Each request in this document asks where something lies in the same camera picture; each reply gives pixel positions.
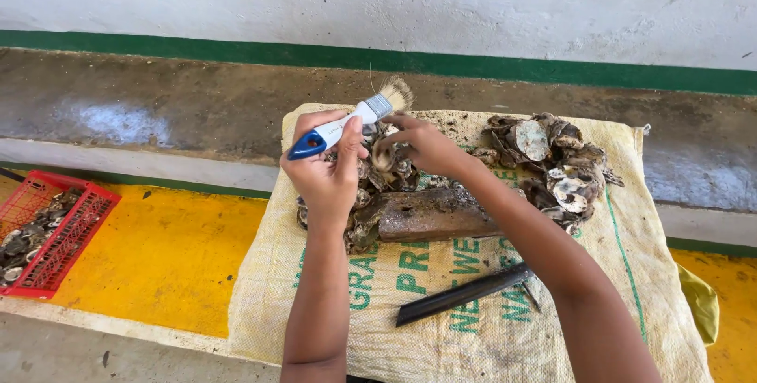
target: brush handle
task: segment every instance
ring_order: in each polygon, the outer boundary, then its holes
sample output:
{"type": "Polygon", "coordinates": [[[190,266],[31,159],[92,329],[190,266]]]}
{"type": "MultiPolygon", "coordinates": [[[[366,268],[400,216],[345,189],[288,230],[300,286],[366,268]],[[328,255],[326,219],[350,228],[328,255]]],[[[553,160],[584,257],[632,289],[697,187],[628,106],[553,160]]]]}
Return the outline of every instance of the brush handle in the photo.
{"type": "Polygon", "coordinates": [[[341,139],[341,134],[345,130],[345,124],[354,116],[362,116],[364,125],[373,124],[379,119],[368,104],[365,102],[358,103],[355,110],[348,116],[308,131],[308,133],[292,145],[291,149],[289,149],[287,159],[303,159],[327,151],[341,139]]]}

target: pile of oyster shells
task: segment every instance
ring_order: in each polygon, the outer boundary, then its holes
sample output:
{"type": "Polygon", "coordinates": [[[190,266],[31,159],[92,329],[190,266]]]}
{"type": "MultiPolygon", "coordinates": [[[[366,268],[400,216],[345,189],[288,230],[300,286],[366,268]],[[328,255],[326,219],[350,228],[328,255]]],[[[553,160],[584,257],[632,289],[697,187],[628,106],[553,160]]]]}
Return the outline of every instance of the pile of oyster shells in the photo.
{"type": "Polygon", "coordinates": [[[624,186],[604,149],[584,142],[573,124],[544,112],[531,119],[494,116],[483,130],[491,147],[471,155],[486,165],[524,168],[539,177],[521,181],[528,201],[570,234],[593,214],[605,184],[624,186]]]}
{"type": "MultiPolygon", "coordinates": [[[[420,174],[412,160],[402,156],[401,148],[406,144],[393,144],[387,149],[379,148],[379,141],[398,131],[390,124],[377,122],[363,126],[363,146],[368,150],[367,159],[357,159],[357,187],[355,204],[352,207],[345,229],[345,249],[347,254],[368,250],[378,239],[376,222],[381,214],[370,214],[365,222],[356,219],[355,212],[367,206],[374,195],[383,192],[411,192],[418,187],[420,174]]],[[[336,161],[336,153],[327,155],[327,161],[336,161]]],[[[301,196],[297,198],[297,221],[308,229],[308,205],[301,196]]]]}
{"type": "Polygon", "coordinates": [[[5,235],[0,246],[0,286],[7,287],[18,280],[81,195],[81,191],[71,188],[53,196],[47,207],[34,212],[33,222],[5,235]]]}

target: burlap sack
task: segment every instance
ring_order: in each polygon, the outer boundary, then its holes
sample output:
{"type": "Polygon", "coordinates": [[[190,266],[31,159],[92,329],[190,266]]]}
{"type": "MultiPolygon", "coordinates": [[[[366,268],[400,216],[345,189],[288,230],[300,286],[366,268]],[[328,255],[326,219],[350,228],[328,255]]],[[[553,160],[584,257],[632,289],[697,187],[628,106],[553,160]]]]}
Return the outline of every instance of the burlap sack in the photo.
{"type": "MultiPolygon", "coordinates": [[[[297,117],[345,106],[306,104],[284,117],[282,148],[297,117]]],[[[414,112],[460,145],[477,145],[493,114],[414,112]]],[[[652,197],[644,185],[642,130],[607,121],[567,118],[586,140],[608,152],[625,188],[609,185],[576,240],[618,288],[665,381],[712,381],[702,340],[681,292],[652,197]]],[[[515,184],[512,169],[495,169],[515,184]]],[[[229,307],[233,356],[281,363],[284,330],[297,290],[306,232],[295,220],[295,197],[284,172],[260,230],[242,262],[229,307]]],[[[520,261],[505,238],[385,243],[350,256],[348,372],[386,382],[573,381],[554,303],[530,284],[541,313],[520,286],[399,329],[399,306],[520,261]]]]}

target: forearm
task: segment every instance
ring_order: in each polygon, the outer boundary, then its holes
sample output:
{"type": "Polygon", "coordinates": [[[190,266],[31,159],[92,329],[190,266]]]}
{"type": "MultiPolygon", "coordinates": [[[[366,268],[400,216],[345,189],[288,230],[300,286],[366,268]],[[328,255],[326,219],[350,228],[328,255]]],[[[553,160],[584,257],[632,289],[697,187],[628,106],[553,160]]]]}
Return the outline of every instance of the forearm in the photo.
{"type": "Polygon", "coordinates": [[[458,180],[502,229],[553,297],[615,292],[600,266],[570,235],[481,162],[468,163],[458,180]]]}
{"type": "Polygon", "coordinates": [[[284,364],[344,361],[350,324],[345,222],[311,212],[308,242],[295,301],[289,312],[284,364]]]}

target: red crate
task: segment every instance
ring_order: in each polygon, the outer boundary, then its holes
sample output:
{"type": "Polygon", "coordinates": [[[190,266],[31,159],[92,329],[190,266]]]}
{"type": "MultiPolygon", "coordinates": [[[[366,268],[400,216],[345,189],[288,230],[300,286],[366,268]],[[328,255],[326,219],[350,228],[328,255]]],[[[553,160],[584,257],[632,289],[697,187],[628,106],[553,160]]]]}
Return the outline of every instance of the red crate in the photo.
{"type": "Polygon", "coordinates": [[[83,193],[81,198],[19,279],[0,288],[0,295],[52,298],[84,247],[121,199],[119,195],[88,181],[32,170],[11,198],[0,207],[0,240],[22,224],[32,222],[35,211],[46,207],[53,196],[70,187],[80,190],[83,193]]]}

